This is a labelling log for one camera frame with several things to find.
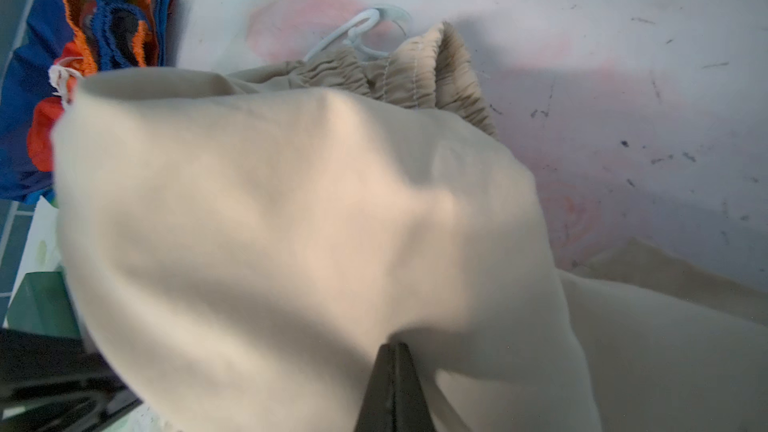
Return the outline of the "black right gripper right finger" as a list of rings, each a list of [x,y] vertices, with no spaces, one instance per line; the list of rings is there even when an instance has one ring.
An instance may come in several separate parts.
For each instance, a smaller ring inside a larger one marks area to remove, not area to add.
[[[436,431],[412,354],[402,342],[395,345],[395,430]]]

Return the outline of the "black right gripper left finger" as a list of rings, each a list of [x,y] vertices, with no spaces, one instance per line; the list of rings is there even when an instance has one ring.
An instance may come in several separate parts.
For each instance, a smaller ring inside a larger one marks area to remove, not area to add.
[[[395,352],[391,344],[380,346],[361,403],[355,432],[395,430]]]

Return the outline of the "beige shorts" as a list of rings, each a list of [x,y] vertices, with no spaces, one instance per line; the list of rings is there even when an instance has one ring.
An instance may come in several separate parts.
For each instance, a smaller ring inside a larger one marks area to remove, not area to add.
[[[763,431],[767,297],[644,244],[559,270],[458,31],[229,76],[80,79],[69,287],[185,431],[349,431],[406,342],[441,431]]]

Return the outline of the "rainbow striped shorts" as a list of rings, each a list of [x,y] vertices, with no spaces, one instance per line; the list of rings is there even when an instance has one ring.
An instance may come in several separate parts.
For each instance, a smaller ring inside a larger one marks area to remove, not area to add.
[[[51,131],[79,80],[163,66],[174,0],[34,0],[1,91],[1,197],[53,194]]]

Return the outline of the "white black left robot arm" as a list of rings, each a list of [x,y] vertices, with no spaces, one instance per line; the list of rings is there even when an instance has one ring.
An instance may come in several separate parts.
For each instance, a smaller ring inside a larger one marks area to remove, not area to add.
[[[80,340],[1,330],[3,431],[103,431],[141,404]]]

